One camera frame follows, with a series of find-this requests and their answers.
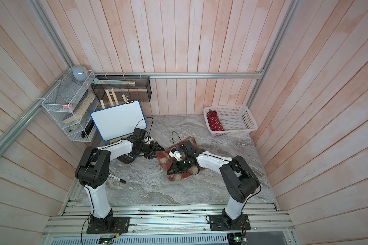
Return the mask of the red plaid skirt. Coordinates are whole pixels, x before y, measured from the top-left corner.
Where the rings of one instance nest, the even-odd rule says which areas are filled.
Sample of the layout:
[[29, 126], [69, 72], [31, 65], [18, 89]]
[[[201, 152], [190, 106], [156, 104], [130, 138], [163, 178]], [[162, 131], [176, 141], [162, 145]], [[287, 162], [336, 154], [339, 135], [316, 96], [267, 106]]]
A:
[[[192, 148], [190, 149], [191, 153], [199, 151], [199, 146], [195, 138], [189, 136], [177, 145], [173, 145], [163, 152], [156, 153], [159, 165], [166, 172], [167, 178], [171, 182], [183, 180], [191, 175], [197, 175], [200, 171], [204, 170], [204, 168], [195, 163], [194, 158], [189, 157], [187, 151], [181, 148], [186, 142], [192, 144]], [[172, 150], [176, 150], [177, 147], [179, 147], [178, 152], [180, 153], [180, 160], [169, 155]]]

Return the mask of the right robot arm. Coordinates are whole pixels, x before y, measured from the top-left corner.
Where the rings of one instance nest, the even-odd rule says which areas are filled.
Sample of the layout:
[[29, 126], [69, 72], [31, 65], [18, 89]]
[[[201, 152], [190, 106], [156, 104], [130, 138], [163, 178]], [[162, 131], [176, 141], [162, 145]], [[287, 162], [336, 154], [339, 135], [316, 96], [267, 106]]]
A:
[[247, 201], [262, 190], [259, 179], [241, 156], [218, 156], [203, 149], [196, 149], [190, 141], [173, 147], [168, 155], [173, 160], [167, 171], [169, 175], [188, 173], [194, 166], [221, 174], [230, 195], [222, 216], [231, 223], [242, 216]]

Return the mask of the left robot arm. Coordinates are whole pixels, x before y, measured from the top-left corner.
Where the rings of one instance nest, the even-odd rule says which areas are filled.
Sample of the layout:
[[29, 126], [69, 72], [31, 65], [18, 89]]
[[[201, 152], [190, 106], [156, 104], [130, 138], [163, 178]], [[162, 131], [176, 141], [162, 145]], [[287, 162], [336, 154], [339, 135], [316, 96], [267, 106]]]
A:
[[124, 164], [132, 163], [137, 157], [156, 158], [157, 152], [165, 149], [147, 132], [135, 128], [135, 132], [116, 143], [102, 147], [87, 147], [75, 171], [75, 178], [86, 190], [92, 207], [93, 218], [106, 219], [111, 206], [106, 196], [105, 182], [109, 177], [110, 162], [119, 159]]

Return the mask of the black calculator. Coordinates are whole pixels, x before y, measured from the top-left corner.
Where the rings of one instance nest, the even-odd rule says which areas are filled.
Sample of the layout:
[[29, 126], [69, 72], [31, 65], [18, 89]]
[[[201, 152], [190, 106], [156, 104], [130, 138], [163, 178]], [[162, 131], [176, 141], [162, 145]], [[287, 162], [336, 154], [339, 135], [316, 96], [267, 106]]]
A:
[[120, 162], [124, 163], [124, 164], [130, 164], [132, 162], [134, 162], [134, 160], [138, 157], [138, 154], [124, 154], [120, 157], [117, 157], [117, 160], [119, 160]]

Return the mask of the black marker pen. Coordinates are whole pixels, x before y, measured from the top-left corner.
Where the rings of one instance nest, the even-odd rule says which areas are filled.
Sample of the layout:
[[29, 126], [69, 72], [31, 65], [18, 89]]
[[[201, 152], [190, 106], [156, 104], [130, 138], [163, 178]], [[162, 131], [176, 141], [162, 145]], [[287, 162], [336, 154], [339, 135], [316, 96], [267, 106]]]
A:
[[117, 177], [117, 176], [115, 176], [113, 174], [109, 174], [109, 177], [110, 178], [113, 178], [114, 180], [117, 180], [117, 181], [119, 181], [119, 182], [121, 182], [123, 184], [126, 184], [127, 183], [125, 180], [123, 180], [123, 179], [121, 179], [121, 178], [119, 178], [119, 177]]

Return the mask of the red dotted rolled skirt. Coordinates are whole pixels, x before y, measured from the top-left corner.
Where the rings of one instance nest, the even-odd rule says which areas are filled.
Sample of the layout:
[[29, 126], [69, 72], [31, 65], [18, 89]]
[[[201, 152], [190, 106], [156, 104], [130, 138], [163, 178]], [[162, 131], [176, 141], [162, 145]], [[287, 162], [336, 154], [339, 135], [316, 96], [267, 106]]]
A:
[[216, 111], [208, 111], [206, 114], [207, 122], [209, 124], [210, 130], [212, 132], [220, 132], [224, 131], [224, 127], [218, 117], [218, 113]]

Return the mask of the white plastic basket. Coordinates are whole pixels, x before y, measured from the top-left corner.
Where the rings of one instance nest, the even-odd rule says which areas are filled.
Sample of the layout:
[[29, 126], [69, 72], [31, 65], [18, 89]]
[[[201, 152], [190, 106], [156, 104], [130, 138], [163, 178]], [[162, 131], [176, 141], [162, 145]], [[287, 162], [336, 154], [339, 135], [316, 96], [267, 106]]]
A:
[[[208, 111], [216, 111], [224, 131], [212, 132], [207, 122]], [[248, 107], [244, 105], [225, 105], [204, 107], [203, 115], [212, 137], [244, 136], [258, 129], [257, 122]]]

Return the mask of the green ruler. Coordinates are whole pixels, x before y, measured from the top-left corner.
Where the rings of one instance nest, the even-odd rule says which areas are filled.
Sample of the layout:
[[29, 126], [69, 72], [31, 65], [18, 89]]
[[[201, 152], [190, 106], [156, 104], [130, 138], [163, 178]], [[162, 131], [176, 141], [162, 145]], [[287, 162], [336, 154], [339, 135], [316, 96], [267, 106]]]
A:
[[93, 84], [101, 85], [135, 85], [136, 81], [123, 81], [123, 80], [101, 80], [98, 78], [93, 79]]

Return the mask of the grey round speaker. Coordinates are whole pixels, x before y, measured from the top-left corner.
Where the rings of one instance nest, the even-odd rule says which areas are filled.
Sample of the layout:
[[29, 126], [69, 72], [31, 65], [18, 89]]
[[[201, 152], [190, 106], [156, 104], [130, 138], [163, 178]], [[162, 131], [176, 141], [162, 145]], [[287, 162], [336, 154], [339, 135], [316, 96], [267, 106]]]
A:
[[89, 76], [88, 70], [82, 65], [76, 65], [72, 67], [72, 73], [74, 78], [78, 82], [84, 82]]

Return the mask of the black mesh wall basket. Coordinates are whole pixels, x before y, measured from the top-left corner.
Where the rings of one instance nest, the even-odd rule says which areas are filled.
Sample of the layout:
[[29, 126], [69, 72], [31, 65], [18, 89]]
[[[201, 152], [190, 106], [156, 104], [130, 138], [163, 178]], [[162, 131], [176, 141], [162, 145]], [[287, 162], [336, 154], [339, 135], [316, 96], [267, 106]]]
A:
[[138, 75], [97, 75], [101, 80], [136, 81], [135, 85], [101, 85], [91, 83], [91, 88], [99, 101], [106, 105], [123, 104], [125, 101], [139, 101], [149, 103], [152, 96], [150, 79], [148, 76]]

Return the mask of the aluminium mounting rail frame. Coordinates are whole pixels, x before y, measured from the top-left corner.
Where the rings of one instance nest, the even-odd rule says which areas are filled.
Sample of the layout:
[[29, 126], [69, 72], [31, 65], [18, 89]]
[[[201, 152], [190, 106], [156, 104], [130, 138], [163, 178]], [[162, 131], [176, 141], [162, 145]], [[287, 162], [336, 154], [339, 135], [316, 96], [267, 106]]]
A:
[[[208, 205], [157, 205], [157, 206], [114, 206], [114, 216], [130, 218], [128, 235], [200, 234], [209, 233], [210, 226], [206, 216], [221, 214], [224, 204]], [[289, 214], [278, 211], [273, 203], [246, 204], [243, 212], [247, 214], [250, 229], [255, 232], [284, 232], [291, 239], [295, 230]], [[43, 230], [43, 237], [76, 237], [87, 234], [86, 228], [89, 208], [75, 206], [70, 202], [60, 216], [49, 218]]]

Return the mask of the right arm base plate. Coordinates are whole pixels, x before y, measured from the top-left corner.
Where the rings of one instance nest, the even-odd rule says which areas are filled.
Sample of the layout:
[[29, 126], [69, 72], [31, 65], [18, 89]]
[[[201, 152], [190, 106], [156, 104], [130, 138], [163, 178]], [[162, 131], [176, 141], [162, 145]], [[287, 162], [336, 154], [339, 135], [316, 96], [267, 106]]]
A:
[[237, 219], [230, 219], [226, 214], [207, 215], [206, 221], [211, 231], [247, 231], [251, 229], [247, 214], [241, 214]]

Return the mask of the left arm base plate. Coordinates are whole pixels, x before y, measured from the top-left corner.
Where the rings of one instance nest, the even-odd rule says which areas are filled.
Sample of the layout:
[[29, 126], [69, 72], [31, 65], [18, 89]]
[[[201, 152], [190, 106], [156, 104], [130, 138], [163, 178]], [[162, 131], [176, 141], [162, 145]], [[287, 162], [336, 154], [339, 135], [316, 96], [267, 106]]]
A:
[[123, 234], [128, 232], [130, 217], [107, 216], [106, 218], [96, 218], [91, 216], [87, 234]]

